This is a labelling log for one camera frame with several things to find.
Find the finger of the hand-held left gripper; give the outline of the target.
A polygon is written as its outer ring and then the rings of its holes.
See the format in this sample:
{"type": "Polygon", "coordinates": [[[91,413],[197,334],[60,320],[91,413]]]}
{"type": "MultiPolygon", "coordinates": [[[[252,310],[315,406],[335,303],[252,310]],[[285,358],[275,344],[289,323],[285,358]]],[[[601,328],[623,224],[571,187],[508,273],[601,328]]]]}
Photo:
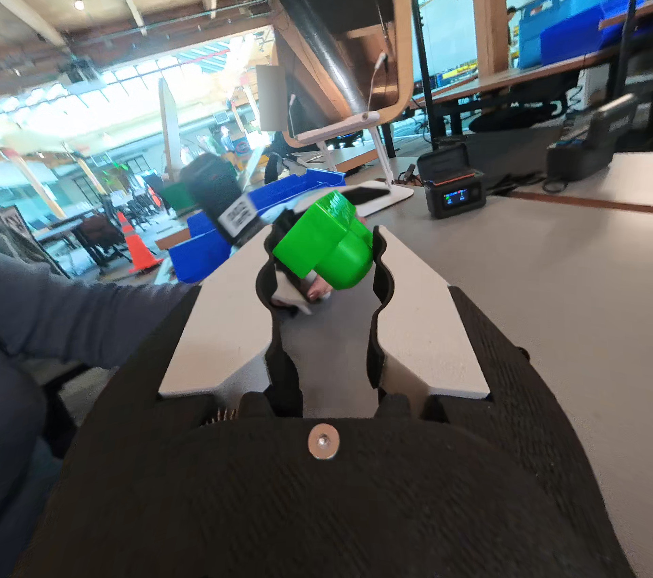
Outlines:
{"type": "Polygon", "coordinates": [[[274,289],[270,299],[272,305],[284,308],[296,308],[305,315],[312,314],[309,302],[305,296],[295,288],[285,273],[275,272],[275,280],[276,288],[274,289]]]}
{"type": "Polygon", "coordinates": [[[327,190],[310,190],[299,193],[298,195],[263,210],[260,215],[258,215],[256,223],[261,226],[272,225],[282,215],[282,213],[287,210],[293,214],[301,215],[310,205],[327,193],[327,190]]]}

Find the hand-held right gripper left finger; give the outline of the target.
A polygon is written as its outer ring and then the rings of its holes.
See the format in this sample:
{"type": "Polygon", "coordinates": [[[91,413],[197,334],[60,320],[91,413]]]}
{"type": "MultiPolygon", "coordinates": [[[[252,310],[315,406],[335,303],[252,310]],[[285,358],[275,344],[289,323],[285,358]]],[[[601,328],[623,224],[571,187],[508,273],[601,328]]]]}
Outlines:
{"type": "Polygon", "coordinates": [[[276,415],[302,417],[298,370],[283,349],[272,305],[278,235],[278,227],[263,226],[203,281],[160,397],[210,395],[224,414],[237,411],[245,394],[262,393],[276,415]]]}

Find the green plastic block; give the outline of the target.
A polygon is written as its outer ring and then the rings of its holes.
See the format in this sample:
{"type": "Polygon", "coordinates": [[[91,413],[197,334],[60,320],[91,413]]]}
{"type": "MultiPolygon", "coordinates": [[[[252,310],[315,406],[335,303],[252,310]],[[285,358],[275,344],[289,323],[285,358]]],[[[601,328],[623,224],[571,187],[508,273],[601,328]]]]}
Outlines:
{"type": "Polygon", "coordinates": [[[354,204],[332,190],[307,208],[272,253],[298,278],[315,272],[334,289],[350,289],[371,268],[373,233],[354,204]]]}

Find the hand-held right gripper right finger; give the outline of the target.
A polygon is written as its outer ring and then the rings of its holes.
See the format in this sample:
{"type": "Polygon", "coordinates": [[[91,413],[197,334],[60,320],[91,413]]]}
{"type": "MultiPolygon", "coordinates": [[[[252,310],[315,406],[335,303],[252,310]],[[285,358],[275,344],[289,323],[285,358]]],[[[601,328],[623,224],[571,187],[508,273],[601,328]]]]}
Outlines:
{"type": "Polygon", "coordinates": [[[450,285],[385,226],[373,230],[374,311],[367,375],[421,418],[436,396],[484,400],[487,384],[450,285]]]}

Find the brown-topped desk black legs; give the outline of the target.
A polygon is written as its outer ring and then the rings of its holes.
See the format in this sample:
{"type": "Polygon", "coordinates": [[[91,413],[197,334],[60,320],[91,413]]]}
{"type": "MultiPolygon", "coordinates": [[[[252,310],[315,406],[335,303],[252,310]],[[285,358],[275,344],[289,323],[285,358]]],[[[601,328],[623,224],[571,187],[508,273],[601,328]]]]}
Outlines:
{"type": "Polygon", "coordinates": [[[619,69],[627,68],[632,56],[651,50],[652,34],[641,35],[626,45],[625,52],[620,45],[614,45],[546,66],[509,69],[482,79],[470,77],[414,98],[409,108],[433,116],[426,140],[435,150],[446,136],[463,133],[463,114],[553,104],[555,117],[565,115],[570,102],[579,98],[579,93],[572,98],[569,93],[579,89],[581,73],[593,68],[608,66],[605,91],[606,97],[612,98],[619,69]]]}

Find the light blue tool caddy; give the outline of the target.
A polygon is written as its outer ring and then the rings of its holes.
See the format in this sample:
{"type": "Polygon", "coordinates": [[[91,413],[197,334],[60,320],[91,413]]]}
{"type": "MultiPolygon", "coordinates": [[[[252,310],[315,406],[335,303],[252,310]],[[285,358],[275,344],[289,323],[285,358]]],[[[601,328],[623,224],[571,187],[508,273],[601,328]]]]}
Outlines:
{"type": "Polygon", "coordinates": [[[519,69],[541,64],[541,34],[560,21],[592,8],[602,0],[534,0],[523,7],[518,31],[519,69]]]}

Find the black office chair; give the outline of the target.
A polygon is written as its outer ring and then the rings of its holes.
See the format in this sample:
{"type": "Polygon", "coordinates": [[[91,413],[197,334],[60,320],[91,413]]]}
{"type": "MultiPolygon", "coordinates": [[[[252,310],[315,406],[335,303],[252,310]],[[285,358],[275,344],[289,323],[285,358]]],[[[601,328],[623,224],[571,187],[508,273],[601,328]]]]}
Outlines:
{"type": "Polygon", "coordinates": [[[468,125],[473,133],[520,130],[541,125],[559,117],[564,118],[569,109],[567,101],[546,102],[540,106],[516,106],[496,108],[474,118],[468,125]]]}

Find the black power station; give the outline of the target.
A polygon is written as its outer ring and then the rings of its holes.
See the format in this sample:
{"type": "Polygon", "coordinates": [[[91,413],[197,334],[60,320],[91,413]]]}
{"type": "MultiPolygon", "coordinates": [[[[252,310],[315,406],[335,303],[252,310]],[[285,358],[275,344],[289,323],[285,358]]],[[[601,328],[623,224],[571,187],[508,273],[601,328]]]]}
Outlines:
{"type": "Polygon", "coordinates": [[[470,166],[465,143],[422,154],[417,170],[431,217],[443,220],[486,205],[484,175],[470,166]]]}

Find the brown office chair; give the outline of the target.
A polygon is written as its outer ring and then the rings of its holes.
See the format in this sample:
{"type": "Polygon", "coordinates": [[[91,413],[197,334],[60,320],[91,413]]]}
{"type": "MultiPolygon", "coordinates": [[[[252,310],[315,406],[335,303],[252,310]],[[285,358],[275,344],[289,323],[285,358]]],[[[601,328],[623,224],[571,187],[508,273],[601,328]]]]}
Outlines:
{"type": "Polygon", "coordinates": [[[129,260],[123,248],[125,237],[105,215],[94,215],[83,219],[74,227],[72,234],[105,274],[111,261],[123,258],[129,260]]]}

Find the black battery charger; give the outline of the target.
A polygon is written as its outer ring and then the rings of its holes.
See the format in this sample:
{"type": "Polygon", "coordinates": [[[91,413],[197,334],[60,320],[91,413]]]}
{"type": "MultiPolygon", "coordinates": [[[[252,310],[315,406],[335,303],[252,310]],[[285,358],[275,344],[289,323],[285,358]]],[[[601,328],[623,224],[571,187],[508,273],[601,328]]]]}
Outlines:
{"type": "Polygon", "coordinates": [[[596,109],[581,129],[551,145],[547,152],[547,180],[577,182],[608,167],[617,141],[632,128],[638,104],[633,93],[612,100],[596,109]]]}

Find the large blue plastic bin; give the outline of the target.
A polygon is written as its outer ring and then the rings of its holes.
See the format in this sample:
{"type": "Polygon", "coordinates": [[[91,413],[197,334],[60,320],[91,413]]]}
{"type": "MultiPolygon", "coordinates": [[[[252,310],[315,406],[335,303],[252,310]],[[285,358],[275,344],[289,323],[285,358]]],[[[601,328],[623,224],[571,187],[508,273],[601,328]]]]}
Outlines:
{"type": "MultiPolygon", "coordinates": [[[[345,174],[322,169],[308,169],[303,175],[291,174],[249,192],[259,216],[270,214],[281,205],[296,203],[299,198],[319,189],[346,185],[345,174]]],[[[178,281],[194,284],[209,276],[231,255],[232,244],[217,231],[204,211],[187,219],[190,239],[169,249],[178,281]]]]}

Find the orange traffic cone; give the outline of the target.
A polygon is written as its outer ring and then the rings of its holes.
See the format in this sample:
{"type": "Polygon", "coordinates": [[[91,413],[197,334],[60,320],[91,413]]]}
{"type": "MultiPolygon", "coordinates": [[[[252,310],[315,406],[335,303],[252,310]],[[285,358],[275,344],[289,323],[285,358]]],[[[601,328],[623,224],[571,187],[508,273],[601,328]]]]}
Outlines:
{"type": "Polygon", "coordinates": [[[132,267],[129,269],[129,273],[136,275],[157,269],[163,263],[163,259],[156,257],[145,245],[121,211],[117,212],[117,218],[131,256],[132,267]]]}

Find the green panel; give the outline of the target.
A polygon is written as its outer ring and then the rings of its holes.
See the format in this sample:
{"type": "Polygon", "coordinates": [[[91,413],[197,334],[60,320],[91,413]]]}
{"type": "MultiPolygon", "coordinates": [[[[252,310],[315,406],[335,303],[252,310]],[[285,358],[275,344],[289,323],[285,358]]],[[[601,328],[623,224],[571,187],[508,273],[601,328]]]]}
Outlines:
{"type": "Polygon", "coordinates": [[[164,187],[161,189],[161,196],[177,215],[183,215],[197,209],[197,203],[184,182],[164,184],[164,187]]]}

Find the light on black tripod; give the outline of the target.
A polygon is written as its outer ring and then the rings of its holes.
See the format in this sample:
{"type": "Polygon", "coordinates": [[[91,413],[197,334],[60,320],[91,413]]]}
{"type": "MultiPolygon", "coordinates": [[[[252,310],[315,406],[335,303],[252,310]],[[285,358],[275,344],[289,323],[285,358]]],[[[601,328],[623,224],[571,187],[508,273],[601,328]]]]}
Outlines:
{"type": "Polygon", "coordinates": [[[618,60],[614,68],[610,68],[607,83],[607,97],[610,101],[620,98],[624,93],[625,80],[627,77],[627,65],[630,59],[630,45],[635,29],[635,13],[637,11],[637,0],[629,0],[625,13],[620,40],[618,60]]]}

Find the dark blue plastic bin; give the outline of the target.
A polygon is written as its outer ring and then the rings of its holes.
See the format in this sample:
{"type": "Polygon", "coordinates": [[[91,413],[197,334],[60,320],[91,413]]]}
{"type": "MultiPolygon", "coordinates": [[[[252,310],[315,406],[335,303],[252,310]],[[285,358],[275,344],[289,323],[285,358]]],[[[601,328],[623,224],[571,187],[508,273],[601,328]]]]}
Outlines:
{"type": "Polygon", "coordinates": [[[541,65],[547,66],[597,52],[620,42],[623,24],[600,29],[600,23],[627,11],[630,0],[602,0],[544,29],[541,65]]]}

